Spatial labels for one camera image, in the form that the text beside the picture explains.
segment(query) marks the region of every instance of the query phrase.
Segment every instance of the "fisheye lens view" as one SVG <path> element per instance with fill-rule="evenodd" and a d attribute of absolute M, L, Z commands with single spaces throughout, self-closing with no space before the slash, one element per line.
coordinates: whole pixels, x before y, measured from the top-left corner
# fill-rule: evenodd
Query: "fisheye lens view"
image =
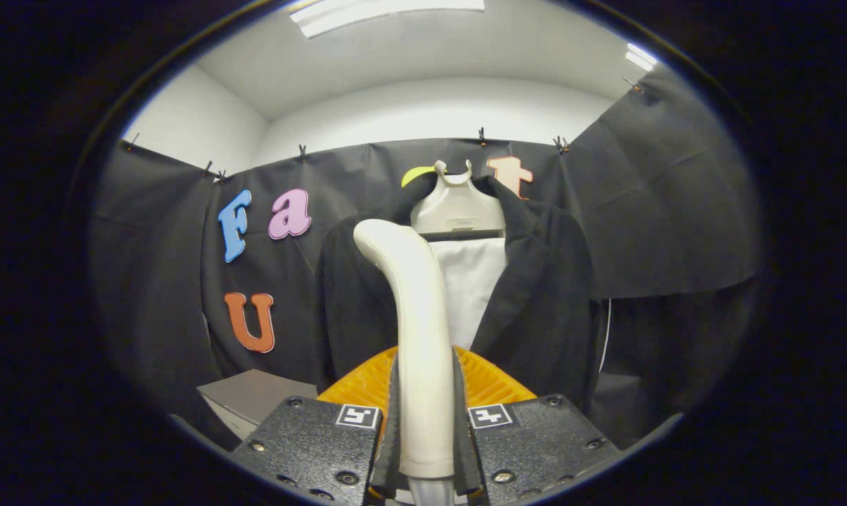
<path fill-rule="evenodd" d="M 106 134 L 115 369 L 307 502 L 575 500 L 758 313 L 745 132 L 646 41 L 546 0 L 306 0 L 228 32 Z"/>

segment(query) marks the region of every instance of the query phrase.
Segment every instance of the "black suit jacket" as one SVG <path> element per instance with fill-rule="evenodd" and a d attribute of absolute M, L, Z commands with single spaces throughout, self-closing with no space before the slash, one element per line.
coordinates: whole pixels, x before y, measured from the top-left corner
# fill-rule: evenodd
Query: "black suit jacket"
<path fill-rule="evenodd" d="M 499 199 L 506 222 L 507 268 L 495 285 L 471 345 L 535 394 L 564 394 L 583 408 L 597 378 L 597 309 L 590 301 L 593 264 L 583 231 L 560 208 L 520 200 L 491 176 L 474 185 Z M 355 245 L 353 231 L 376 218 L 410 225 L 416 202 L 432 192 L 424 174 L 387 207 L 337 223 L 323 240 L 317 269 L 320 324 L 330 374 L 341 378 L 397 344 L 392 289 Z"/>

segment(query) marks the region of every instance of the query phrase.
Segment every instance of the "ceiling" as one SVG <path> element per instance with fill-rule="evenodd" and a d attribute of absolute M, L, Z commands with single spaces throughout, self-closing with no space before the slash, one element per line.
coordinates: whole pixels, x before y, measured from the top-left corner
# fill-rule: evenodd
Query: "ceiling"
<path fill-rule="evenodd" d="M 539 81 L 619 99 L 645 73 L 626 41 L 548 0 L 485 0 L 485 12 L 391 14 L 307 39 L 279 10 L 198 67 L 269 121 L 381 84 L 436 77 Z"/>

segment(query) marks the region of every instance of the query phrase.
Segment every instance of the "white plastic tool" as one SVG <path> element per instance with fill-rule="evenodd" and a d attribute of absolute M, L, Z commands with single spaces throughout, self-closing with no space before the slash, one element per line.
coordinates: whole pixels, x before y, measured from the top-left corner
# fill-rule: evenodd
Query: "white plastic tool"
<path fill-rule="evenodd" d="M 464 174 L 446 174 L 445 162 L 436 162 L 436 187 L 410 211 L 410 226 L 417 233 L 456 233 L 456 231 L 504 231 L 504 212 L 497 198 L 477 190 L 466 163 Z"/>
<path fill-rule="evenodd" d="M 388 279 L 398 310 L 399 472 L 417 504 L 453 504 L 454 352 L 439 262 L 413 228 L 391 221 L 362 221 L 354 239 Z"/>

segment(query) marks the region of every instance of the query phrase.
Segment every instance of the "white wall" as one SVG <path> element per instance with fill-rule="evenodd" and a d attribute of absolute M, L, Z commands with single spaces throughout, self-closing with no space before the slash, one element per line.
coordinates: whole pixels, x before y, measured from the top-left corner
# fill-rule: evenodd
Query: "white wall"
<path fill-rule="evenodd" d="M 409 138 L 572 141 L 613 101 L 515 79 L 446 78 L 388 84 L 305 107 L 270 124 L 253 167 L 307 152 Z"/>
<path fill-rule="evenodd" d="M 196 66 L 160 90 L 130 124 L 124 139 L 204 169 L 231 175 L 251 169 L 269 127 L 257 111 Z"/>

